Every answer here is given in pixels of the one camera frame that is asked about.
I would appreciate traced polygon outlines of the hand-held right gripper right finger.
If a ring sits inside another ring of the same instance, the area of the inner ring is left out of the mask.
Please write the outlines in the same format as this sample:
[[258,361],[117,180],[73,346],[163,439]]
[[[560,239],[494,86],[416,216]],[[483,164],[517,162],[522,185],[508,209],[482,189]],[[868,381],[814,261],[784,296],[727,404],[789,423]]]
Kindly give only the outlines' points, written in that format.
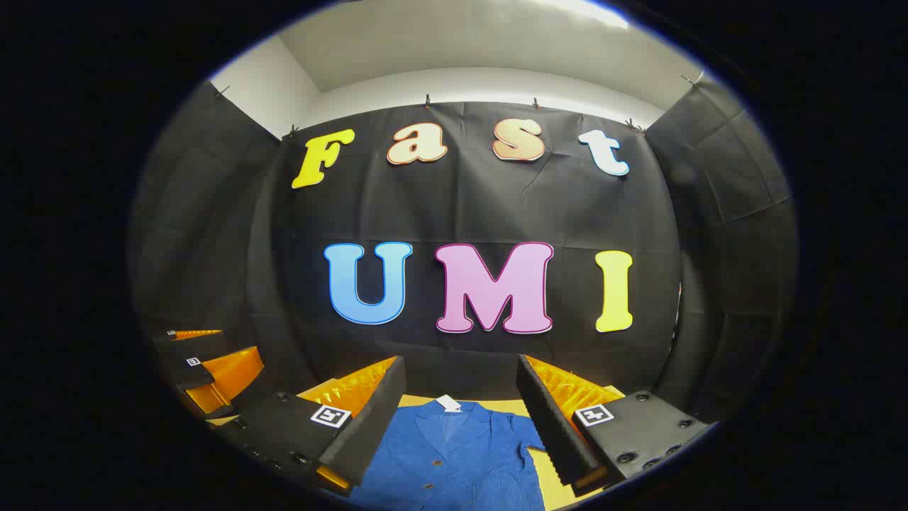
[[623,395],[527,355],[518,356],[516,387],[577,497],[648,472],[712,428],[654,392]]

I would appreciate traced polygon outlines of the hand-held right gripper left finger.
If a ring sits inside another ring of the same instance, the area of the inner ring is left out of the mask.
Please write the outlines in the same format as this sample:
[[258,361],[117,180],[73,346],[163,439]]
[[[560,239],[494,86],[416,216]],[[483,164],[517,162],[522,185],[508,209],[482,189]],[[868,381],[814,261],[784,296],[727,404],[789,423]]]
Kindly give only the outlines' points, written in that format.
[[392,356],[298,395],[275,392],[213,431],[292,484],[347,497],[372,463],[405,382],[404,358]]

